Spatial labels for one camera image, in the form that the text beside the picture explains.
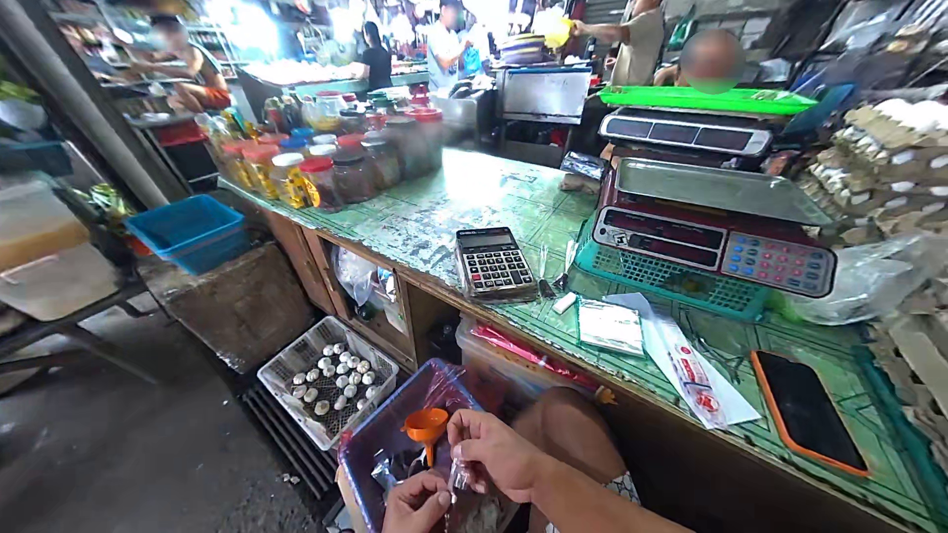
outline woman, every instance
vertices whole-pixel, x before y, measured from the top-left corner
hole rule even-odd
[[[362,52],[362,61],[353,62],[355,76],[360,80],[369,79],[369,90],[392,86],[392,55],[382,46],[378,36],[378,26],[374,22],[365,23],[362,36],[369,47]]]

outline white plastic crate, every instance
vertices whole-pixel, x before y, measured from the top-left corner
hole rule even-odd
[[[316,368],[317,362],[322,358],[322,348],[327,344],[337,342],[345,342],[349,346],[349,352],[369,361],[375,372],[373,386],[378,387],[378,392],[362,406],[360,411],[356,407],[356,401],[365,397],[365,391],[369,386],[358,385],[355,397],[342,411],[330,408],[329,413],[316,416],[313,412],[315,402],[304,404],[302,400],[293,397],[293,376]],[[385,401],[385,398],[395,389],[396,374],[398,374],[398,366],[389,356],[375,349],[336,317],[326,317],[264,365],[257,372],[257,377],[297,421],[302,430],[309,435],[309,438],[319,446],[319,449],[326,451],[339,442],[339,436],[343,432],[358,426]],[[336,378],[337,376],[325,377],[320,372],[319,379],[306,385],[319,390],[317,401],[324,399],[333,404],[342,394],[342,390],[336,386]]]

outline concrete floor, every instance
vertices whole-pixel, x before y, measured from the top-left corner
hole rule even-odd
[[[184,328],[118,309],[83,326],[166,384],[90,357],[0,396],[0,530],[319,530]]]

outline blue lid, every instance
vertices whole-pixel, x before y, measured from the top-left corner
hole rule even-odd
[[[306,139],[302,137],[291,137],[285,138],[280,141],[280,146],[282,148],[288,148],[290,150],[296,150],[306,146]]]
[[[313,131],[313,128],[293,128],[290,130],[290,137],[310,138],[315,134],[316,132]]]

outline scale keypad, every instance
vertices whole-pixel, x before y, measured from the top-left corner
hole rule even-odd
[[[830,293],[836,256],[823,248],[731,232],[720,271],[796,294]]]
[[[519,288],[534,283],[519,250],[464,254],[467,279],[476,292]]]

